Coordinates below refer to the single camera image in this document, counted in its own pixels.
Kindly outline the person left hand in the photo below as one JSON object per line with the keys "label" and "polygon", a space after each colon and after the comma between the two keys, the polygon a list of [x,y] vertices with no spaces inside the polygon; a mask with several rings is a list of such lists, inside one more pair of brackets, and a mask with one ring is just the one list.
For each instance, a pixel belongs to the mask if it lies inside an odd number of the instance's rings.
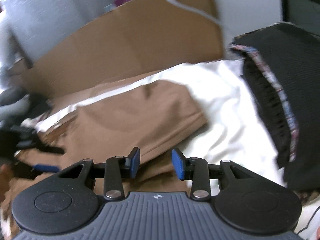
{"label": "person left hand", "polygon": [[10,181],[14,177],[14,173],[11,169],[11,166],[4,164],[1,166],[0,170],[0,202],[2,203],[5,200],[5,194],[10,189]]}

